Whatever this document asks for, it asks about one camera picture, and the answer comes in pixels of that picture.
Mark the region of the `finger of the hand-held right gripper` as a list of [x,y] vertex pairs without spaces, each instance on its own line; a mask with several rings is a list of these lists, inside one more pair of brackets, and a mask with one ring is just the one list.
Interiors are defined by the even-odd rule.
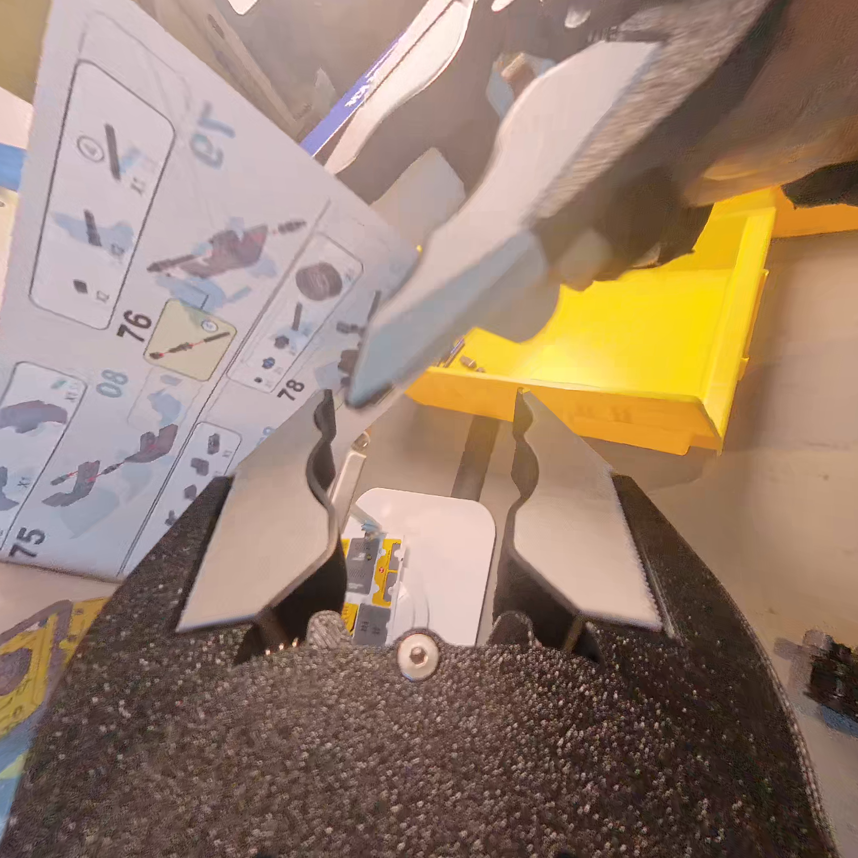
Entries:
[[427,241],[412,274],[375,314],[346,402],[361,409],[409,383],[462,331],[547,274],[533,210],[662,52],[660,41],[602,41],[556,64],[503,118],[482,179]]
[[426,89],[461,47],[474,1],[429,1],[381,59],[337,106],[344,120],[325,161],[337,175],[351,165],[379,125]]

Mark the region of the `instruction booklet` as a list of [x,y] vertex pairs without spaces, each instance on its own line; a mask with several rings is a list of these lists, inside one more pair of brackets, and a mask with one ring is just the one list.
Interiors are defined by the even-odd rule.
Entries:
[[52,2],[2,301],[2,564],[119,581],[417,252],[135,2]]

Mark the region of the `yellow black printed leaflet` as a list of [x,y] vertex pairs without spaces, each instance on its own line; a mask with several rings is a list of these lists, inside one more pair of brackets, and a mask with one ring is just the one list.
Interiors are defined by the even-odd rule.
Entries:
[[404,544],[385,534],[342,540],[347,589],[341,617],[356,645],[384,647],[393,639]]

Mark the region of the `blue toy set box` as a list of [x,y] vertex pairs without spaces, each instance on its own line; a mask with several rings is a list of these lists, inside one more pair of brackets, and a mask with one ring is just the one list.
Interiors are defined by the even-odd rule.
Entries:
[[304,137],[299,144],[301,150],[318,158],[324,148],[345,129],[359,108],[388,81],[391,81],[389,96],[393,99],[393,109],[425,89],[437,71],[433,70],[431,51],[423,43],[437,27],[443,13],[443,9],[436,9],[412,21]]

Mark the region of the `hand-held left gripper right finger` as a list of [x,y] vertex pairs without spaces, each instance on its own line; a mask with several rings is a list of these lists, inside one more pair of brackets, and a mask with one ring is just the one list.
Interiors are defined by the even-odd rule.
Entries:
[[548,649],[597,649],[598,630],[664,638],[664,610],[633,540],[614,470],[531,392],[517,393],[499,615]]

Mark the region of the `white booklet stand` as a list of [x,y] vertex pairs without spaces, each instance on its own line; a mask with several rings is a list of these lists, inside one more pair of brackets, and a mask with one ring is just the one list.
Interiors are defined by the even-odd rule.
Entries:
[[330,497],[344,538],[385,534],[404,544],[393,639],[428,630],[448,644],[477,643],[496,526],[478,501],[392,488],[357,494],[369,451],[361,435],[341,466]]

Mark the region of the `person's right forearm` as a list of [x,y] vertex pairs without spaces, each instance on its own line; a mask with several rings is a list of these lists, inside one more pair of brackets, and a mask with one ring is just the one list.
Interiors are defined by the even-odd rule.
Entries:
[[824,166],[782,185],[785,197],[797,209],[831,205],[857,207],[857,160]]

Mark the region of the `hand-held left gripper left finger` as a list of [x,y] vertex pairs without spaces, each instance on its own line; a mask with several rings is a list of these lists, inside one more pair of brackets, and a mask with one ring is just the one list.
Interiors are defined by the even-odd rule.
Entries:
[[264,647],[287,647],[316,613],[341,608],[335,437],[332,392],[316,391],[237,467],[177,633],[249,624]]

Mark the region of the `yellow plastic bin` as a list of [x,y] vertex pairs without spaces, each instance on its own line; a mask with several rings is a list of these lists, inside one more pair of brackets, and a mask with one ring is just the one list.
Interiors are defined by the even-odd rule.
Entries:
[[[534,393],[576,434],[683,456],[723,450],[768,276],[772,190],[717,204],[692,254],[583,292],[562,287],[553,316],[517,344],[474,329],[413,401],[510,421]],[[462,356],[485,373],[466,370]]]

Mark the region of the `black toy wheel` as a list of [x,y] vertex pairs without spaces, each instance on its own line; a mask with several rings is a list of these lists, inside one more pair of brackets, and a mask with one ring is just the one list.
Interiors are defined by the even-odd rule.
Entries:
[[828,635],[812,656],[806,695],[835,713],[857,721],[857,650]]

